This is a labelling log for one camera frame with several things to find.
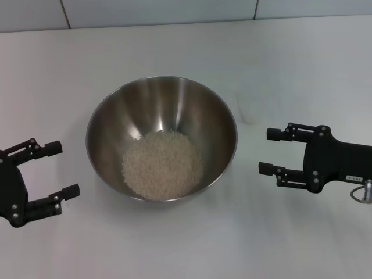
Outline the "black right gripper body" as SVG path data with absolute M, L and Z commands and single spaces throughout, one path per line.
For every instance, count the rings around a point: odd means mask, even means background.
M 363 185 L 371 179 L 371 146 L 337 140 L 328 126 L 303 132 L 307 190 L 318 194 L 332 181 Z

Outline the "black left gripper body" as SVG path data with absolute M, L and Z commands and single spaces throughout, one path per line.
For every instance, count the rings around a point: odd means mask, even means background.
M 28 192 L 18 169 L 19 151 L 25 148 L 1 150 L 1 217 L 15 228 L 26 224 L 24 221 Z

